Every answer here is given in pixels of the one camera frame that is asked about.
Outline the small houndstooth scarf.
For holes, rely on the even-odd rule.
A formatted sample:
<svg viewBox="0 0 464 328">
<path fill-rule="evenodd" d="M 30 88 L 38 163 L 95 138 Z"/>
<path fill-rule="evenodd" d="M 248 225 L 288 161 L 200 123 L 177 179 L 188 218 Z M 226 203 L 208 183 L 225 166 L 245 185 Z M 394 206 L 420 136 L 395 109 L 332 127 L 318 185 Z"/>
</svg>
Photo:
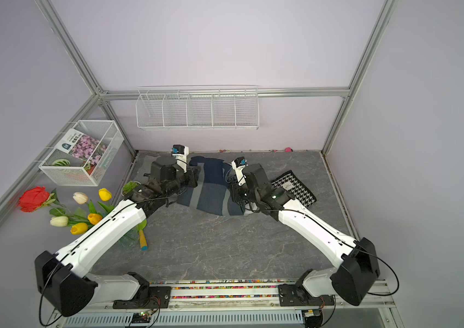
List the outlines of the small houndstooth scarf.
<svg viewBox="0 0 464 328">
<path fill-rule="evenodd" d="M 307 208 L 317 201 L 313 192 L 305 186 L 292 170 L 271 180 L 271 184 L 274 188 L 282 187 L 284 190 L 291 192 Z"/>
</svg>

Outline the navy blue striped scarf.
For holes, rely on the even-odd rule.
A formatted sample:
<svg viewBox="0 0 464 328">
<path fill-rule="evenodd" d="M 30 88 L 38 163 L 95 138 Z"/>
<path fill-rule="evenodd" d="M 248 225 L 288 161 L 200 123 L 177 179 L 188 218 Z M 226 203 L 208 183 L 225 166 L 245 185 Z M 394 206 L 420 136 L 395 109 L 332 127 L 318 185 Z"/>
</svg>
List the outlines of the navy blue striped scarf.
<svg viewBox="0 0 464 328">
<path fill-rule="evenodd" d="M 233 201 L 230 183 L 226 180 L 232 166 L 222 159 L 196 156 L 189 161 L 200 168 L 198 185 L 188 188 L 177 199 L 180 205 L 192 207 L 219 216 L 247 216 L 251 210 Z"/>
</svg>

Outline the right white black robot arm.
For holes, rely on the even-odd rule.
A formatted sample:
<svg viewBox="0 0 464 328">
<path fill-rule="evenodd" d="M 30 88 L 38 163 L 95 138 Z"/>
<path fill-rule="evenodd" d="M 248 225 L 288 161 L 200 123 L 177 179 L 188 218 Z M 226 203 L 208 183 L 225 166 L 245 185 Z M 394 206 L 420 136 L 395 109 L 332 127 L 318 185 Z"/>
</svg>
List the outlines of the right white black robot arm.
<svg viewBox="0 0 464 328">
<path fill-rule="evenodd" d="M 380 275 L 374 244 L 346 235 L 312 213 L 308 206 L 317 199 L 293 172 L 271 181 L 261 165 L 249 165 L 244 157 L 234 160 L 231 169 L 227 177 L 235 202 L 292 228 L 331 262 L 330 269 L 310 269 L 296 281 L 300 301 L 337 295 L 359 306 Z"/>
</svg>

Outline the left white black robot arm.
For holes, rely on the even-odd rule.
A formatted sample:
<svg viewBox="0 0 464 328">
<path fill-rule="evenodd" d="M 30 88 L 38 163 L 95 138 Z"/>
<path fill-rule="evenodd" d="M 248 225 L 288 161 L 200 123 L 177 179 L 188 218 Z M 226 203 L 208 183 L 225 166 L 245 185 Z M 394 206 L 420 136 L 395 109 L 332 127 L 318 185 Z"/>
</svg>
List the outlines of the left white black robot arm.
<svg viewBox="0 0 464 328">
<path fill-rule="evenodd" d="M 42 298 L 63 317 L 72 317 L 96 303 L 111 303 L 115 309 L 158 308 L 160 297 L 139 274 L 99 276 L 91 269 L 127 232 L 197 187 L 200 171 L 199 166 L 173 156 L 152 162 L 148 181 L 127 193 L 99 224 L 56 253 L 38 255 L 35 272 Z"/>
</svg>

